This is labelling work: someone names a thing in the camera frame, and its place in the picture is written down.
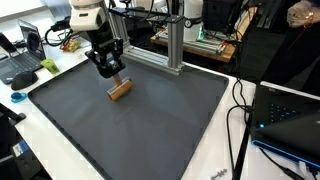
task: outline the white device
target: white device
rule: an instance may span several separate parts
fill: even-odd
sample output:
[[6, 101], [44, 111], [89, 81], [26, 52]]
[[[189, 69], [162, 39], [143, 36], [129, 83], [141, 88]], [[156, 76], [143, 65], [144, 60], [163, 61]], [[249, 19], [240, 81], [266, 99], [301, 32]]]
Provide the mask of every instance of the white device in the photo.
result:
[[202, 17], [203, 0], [184, 0], [184, 16], [186, 17], [183, 41], [196, 41], [202, 23], [191, 25], [190, 19], [200, 19]]
[[70, 27], [73, 31], [98, 30], [107, 20], [103, 0], [69, 0], [72, 6]]

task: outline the blue object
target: blue object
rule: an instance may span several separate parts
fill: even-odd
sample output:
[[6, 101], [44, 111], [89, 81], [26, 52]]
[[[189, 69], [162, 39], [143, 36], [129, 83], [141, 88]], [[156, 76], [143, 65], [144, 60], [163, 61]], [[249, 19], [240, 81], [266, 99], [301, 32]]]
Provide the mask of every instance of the blue object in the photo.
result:
[[24, 140], [20, 141], [19, 145], [21, 147], [22, 153], [24, 153], [24, 152], [29, 150], [29, 147], [28, 147], [27, 143]]
[[307, 167], [311, 166], [311, 167], [317, 168], [317, 170], [320, 169], [320, 164], [315, 164], [313, 162], [310, 162], [308, 160], [305, 160], [303, 158], [295, 156], [295, 155], [293, 155], [291, 153], [288, 153], [288, 152], [283, 151], [281, 149], [278, 149], [276, 147], [270, 146], [270, 145], [268, 145], [266, 143], [263, 143], [261, 141], [253, 140], [251, 143], [252, 143], [252, 145], [256, 146], [257, 148], [261, 148], [261, 149], [263, 149], [265, 151], [268, 151], [268, 152], [270, 152], [272, 154], [275, 154], [277, 156], [283, 157], [283, 158], [285, 158], [285, 159], [287, 159], [287, 160], [289, 160], [291, 162], [294, 162], [295, 164], [299, 164], [299, 161], [302, 161], [302, 162], [306, 163]]
[[19, 92], [14, 92], [11, 95], [11, 102], [13, 103], [19, 103], [27, 98], [26, 93], [19, 93]]

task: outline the monitor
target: monitor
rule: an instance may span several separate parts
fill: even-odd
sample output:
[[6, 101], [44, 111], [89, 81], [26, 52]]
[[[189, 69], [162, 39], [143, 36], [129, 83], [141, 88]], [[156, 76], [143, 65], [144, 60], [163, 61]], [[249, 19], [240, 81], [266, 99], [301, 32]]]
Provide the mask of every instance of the monitor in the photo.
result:
[[202, 10], [204, 29], [233, 33], [242, 2], [243, 0], [204, 0]]
[[17, 49], [2, 32], [0, 32], [0, 46], [8, 53], [13, 53], [17, 51]]
[[40, 60], [46, 59], [38, 28], [28, 22], [18, 19], [18, 23], [27, 44], [28, 52]]

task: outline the laptop screen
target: laptop screen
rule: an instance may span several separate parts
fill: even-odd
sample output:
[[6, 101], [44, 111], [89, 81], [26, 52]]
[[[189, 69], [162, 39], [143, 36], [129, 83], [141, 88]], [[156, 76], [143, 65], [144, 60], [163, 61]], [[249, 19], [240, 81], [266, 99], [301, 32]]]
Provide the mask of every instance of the laptop screen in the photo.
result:
[[28, 52], [39, 60], [46, 59], [38, 28], [20, 19], [18, 19], [18, 23], [24, 41], [27, 43]]
[[13, 53], [17, 51], [17, 49], [2, 32], [0, 32], [0, 46], [8, 53]]

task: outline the computer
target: computer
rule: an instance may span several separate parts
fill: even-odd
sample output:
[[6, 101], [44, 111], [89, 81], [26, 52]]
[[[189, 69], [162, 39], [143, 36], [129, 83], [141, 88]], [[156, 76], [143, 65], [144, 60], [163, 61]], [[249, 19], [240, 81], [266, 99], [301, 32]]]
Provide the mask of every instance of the computer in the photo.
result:
[[320, 101], [260, 85], [255, 94], [251, 143], [320, 171]]
[[46, 59], [38, 28], [20, 19], [18, 19], [18, 24], [23, 34], [27, 51], [19, 53], [14, 48], [18, 55], [0, 62], [0, 79], [4, 84], [10, 84], [19, 73], [25, 71], [34, 72], [41, 69], [41, 61]]
[[203, 0], [203, 28], [232, 34], [247, 0]]

